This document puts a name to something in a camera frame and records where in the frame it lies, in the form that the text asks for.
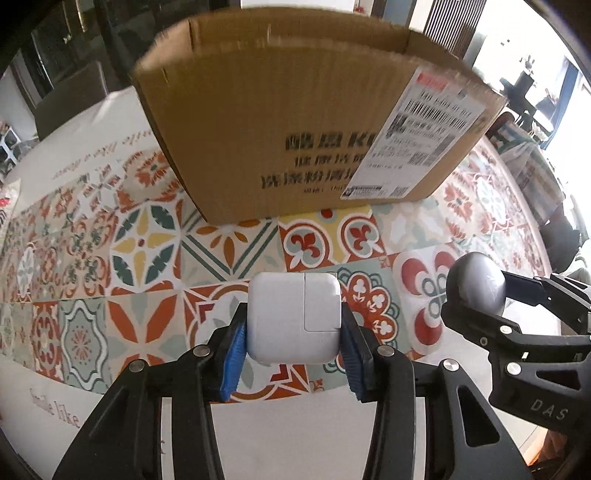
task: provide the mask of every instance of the blue gripper pad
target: blue gripper pad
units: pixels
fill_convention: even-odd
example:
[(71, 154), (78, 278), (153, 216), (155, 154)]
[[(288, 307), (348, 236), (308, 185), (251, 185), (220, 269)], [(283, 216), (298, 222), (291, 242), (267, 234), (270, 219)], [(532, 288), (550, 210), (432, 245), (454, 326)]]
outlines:
[(222, 401), (230, 400), (230, 395), (238, 388), (242, 366), (246, 358), (246, 323), (236, 329), (226, 359), (223, 364), (223, 378), (220, 386)]
[(363, 363), (359, 352), (355, 348), (353, 337), (344, 324), (340, 330), (340, 353), (345, 363), (345, 374), (347, 375), (349, 388), (355, 394), (357, 400), (362, 400), (367, 393), (363, 381)]

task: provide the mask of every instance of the wall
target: wall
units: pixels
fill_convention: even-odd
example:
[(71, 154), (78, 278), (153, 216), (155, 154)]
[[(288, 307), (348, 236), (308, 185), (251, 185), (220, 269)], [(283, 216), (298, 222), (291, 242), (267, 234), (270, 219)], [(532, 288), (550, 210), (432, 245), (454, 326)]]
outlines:
[(383, 19), (398, 25), (408, 26), (417, 0), (388, 0), (384, 8)]
[(484, 35), (484, 33), (479, 31), (474, 33), (470, 45), (468, 46), (468, 50), (466, 50), (466, 54), (464, 55), (464, 63), (470, 68), (474, 66), (474, 62), (476, 61), (485, 40), (486, 35)]
[(10, 70), (0, 79), (0, 118), (7, 121), (21, 140), (28, 140), (37, 132), (35, 118)]
[(25, 62), (25, 58), (22, 56), (21, 50), (19, 50), (12, 59), (12, 67), (14, 67), (14, 69), (11, 69), (13, 76), (21, 80), (25, 90), (30, 96), (31, 102), (33, 105), (37, 105), (39, 102), (41, 102), (41, 95), (37, 90), (35, 82), (33, 81), (33, 77), (31, 77), (31, 73), (27, 67), (27, 62)]
[(429, 12), (433, 6), (433, 0), (417, 0), (414, 6), (413, 15), (410, 19), (409, 28), (422, 32), (427, 24)]

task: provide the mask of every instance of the red floral pattern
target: red floral pattern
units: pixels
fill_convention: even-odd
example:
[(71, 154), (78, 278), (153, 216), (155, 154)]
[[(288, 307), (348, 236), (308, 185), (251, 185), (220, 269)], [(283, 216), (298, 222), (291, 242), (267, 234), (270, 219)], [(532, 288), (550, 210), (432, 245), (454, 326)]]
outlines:
[(353, 248), (361, 250), (361, 242), (367, 241), (367, 234), (370, 233), (371, 228), (368, 225), (362, 225), (361, 228), (352, 228), (351, 235), (355, 238)]
[(71, 204), (73, 199), (74, 188), (63, 190), (60, 195), (60, 199), (57, 201), (57, 204), (54, 208), (53, 216), (56, 218), (65, 215), (67, 212), (68, 205)]
[(398, 283), (411, 346), (420, 353), (433, 351), (441, 338), (441, 307), (447, 300), (447, 273), (458, 252), (450, 245), (404, 252), (396, 257), (392, 270)]
[(544, 264), (542, 263), (541, 255), (530, 227), (528, 225), (524, 225), (519, 227), (518, 230), (521, 234), (523, 247), (525, 249), (525, 259), (530, 264), (534, 275), (543, 277), (545, 274)]
[(310, 250), (312, 258), (318, 258), (320, 256), (320, 249), (314, 246), (314, 243), (316, 243), (316, 237), (313, 233), (307, 233), (303, 238), (301, 235), (293, 235), (291, 237), (291, 242), (293, 244), (299, 244), (300, 250), (304, 252)]
[(484, 212), (482, 214), (482, 216), (480, 217), (479, 227), (481, 233), (489, 233), (492, 231), (493, 218), (489, 212)]
[(70, 339), (72, 342), (72, 353), (76, 360), (85, 362), (90, 358), (90, 337), (88, 331), (76, 328)]
[(461, 217), (466, 222), (470, 221), (470, 218), (472, 217), (472, 202), (470, 202), (468, 196), (458, 187), (451, 183), (447, 184), (444, 200), (447, 202), (447, 206), (451, 208), (458, 217)]
[(31, 343), (37, 373), (63, 382), (60, 325), (56, 301), (33, 304)]
[(163, 179), (168, 171), (168, 162), (162, 152), (152, 155), (144, 161), (135, 173), (138, 182), (145, 187), (154, 186)]
[(445, 220), (445, 223), (455, 240), (461, 241), (466, 239), (466, 232), (464, 232), (457, 223), (450, 222), (448, 219)]
[(39, 266), (33, 275), (31, 298), (52, 300), (61, 297), (60, 264), (65, 244), (61, 233), (45, 236), (36, 242)]
[(2, 277), (0, 278), (2, 286), (2, 298), (6, 302), (15, 302), (18, 299), (17, 289), (17, 265), (18, 251), (10, 250), (4, 253), (2, 259)]
[(93, 219), (80, 220), (72, 227), (61, 277), (63, 297), (105, 295), (111, 279), (109, 244), (116, 223), (115, 212), (101, 210)]
[(341, 293), (353, 312), (363, 318), (363, 325), (386, 342), (396, 337), (398, 324), (392, 316), (390, 292), (382, 286), (373, 286), (364, 272), (353, 273), (343, 284)]
[(517, 252), (513, 252), (513, 266), (519, 270), (519, 269), (521, 269), (521, 265), (522, 265), (521, 255)]

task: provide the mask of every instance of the chair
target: chair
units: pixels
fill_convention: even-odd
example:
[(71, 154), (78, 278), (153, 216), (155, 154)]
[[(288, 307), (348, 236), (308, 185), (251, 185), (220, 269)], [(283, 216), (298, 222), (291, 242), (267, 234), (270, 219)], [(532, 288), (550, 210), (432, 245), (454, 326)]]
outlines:
[(92, 105), (104, 100), (109, 91), (100, 62), (93, 61), (62, 80), (35, 109), (39, 140)]

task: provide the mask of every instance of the patterned tile tablecloth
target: patterned tile tablecloth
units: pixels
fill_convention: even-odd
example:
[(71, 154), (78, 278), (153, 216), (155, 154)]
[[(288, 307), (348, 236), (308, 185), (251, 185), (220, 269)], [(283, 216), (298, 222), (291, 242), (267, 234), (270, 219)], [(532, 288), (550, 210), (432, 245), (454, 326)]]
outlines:
[[(484, 252), (522, 275), (550, 273), (535, 222), (487, 140), (422, 202), (214, 226), (151, 132), (143, 135), (151, 148), (119, 151), (9, 223), (2, 353), (56, 382), (104, 393), (132, 359), (178, 358), (229, 323), (261, 271), (335, 273), (358, 320), (411, 358), (440, 346), (446, 275), (463, 253)], [(340, 357), (326, 365), (247, 357), (233, 399), (345, 384)]]

